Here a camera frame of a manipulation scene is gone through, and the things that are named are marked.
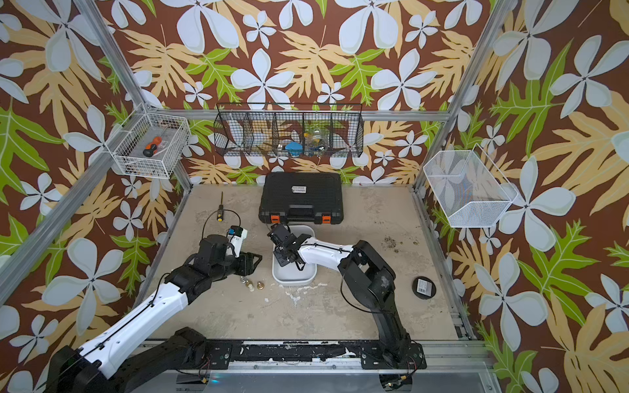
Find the white storage box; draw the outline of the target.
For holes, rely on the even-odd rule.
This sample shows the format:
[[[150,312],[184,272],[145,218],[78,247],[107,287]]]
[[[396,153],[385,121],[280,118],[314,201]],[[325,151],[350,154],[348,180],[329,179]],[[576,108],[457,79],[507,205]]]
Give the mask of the white storage box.
[[[296,237],[301,234],[315,236],[315,231],[308,225],[292,225],[291,232]],[[303,270],[299,270],[296,264],[290,264],[282,267],[275,255],[273,255],[272,275],[274,280],[285,287],[304,287],[309,286],[317,275],[316,265],[305,265]]]

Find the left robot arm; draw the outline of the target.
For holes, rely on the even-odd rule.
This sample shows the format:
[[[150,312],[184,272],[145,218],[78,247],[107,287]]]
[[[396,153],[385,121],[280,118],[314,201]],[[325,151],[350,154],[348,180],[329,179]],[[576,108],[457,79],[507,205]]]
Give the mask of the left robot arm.
[[[131,392],[167,370],[200,368],[207,361],[207,340],[190,327],[140,354],[135,350],[213,283],[254,273],[262,260],[262,255],[239,252],[226,236],[203,238],[198,251],[164,274],[156,291],[123,319],[78,349],[59,350],[49,363],[44,390]]]

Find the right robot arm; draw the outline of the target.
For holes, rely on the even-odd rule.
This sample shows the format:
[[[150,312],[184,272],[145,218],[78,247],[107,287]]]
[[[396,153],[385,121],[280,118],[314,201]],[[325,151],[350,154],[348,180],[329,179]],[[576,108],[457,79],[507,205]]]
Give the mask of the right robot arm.
[[[339,272],[341,287],[348,288],[358,302],[352,307],[373,316],[378,340],[361,344],[362,368],[405,368],[411,373],[427,368],[423,348],[411,339],[396,307],[396,274],[368,242],[353,246],[324,242],[306,234],[297,236],[282,224],[273,224],[268,237],[280,266],[319,265]]]

